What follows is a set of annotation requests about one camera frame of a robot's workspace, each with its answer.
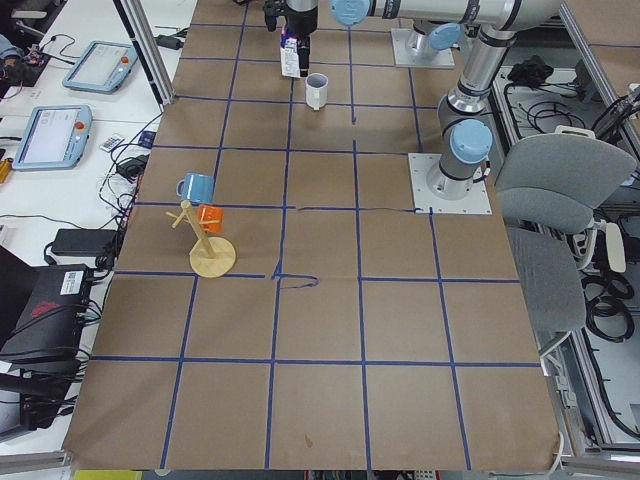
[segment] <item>blue and white tablet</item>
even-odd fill
[[[62,81],[72,90],[113,93],[138,61],[132,45],[111,42],[91,42]]]
[[[82,157],[89,139],[91,120],[91,110],[86,105],[35,108],[22,136],[12,168],[73,168]]]

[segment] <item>white mounting plate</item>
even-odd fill
[[[396,59],[397,67],[416,67],[416,68],[439,68],[453,69],[456,63],[453,59],[451,49],[442,50],[436,56],[431,58],[415,57],[407,52],[407,39],[411,35],[412,30],[408,28],[392,28],[391,40],[393,44],[393,55]]]
[[[410,153],[409,169],[413,189],[413,205],[418,213],[457,213],[464,215],[491,215],[491,204],[484,181],[474,183],[462,200],[445,200],[427,186],[427,173],[440,161],[440,154]],[[482,175],[480,169],[475,177]]]

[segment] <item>mug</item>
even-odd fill
[[[329,89],[329,79],[321,73],[312,73],[307,77],[307,105],[315,111],[320,110],[327,104],[327,90]]]
[[[193,205],[213,203],[214,180],[210,175],[189,172],[176,185],[176,194]]]

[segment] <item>metal pole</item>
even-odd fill
[[[175,91],[140,0],[113,0],[113,4],[138,53],[156,101],[160,105],[170,104]]]

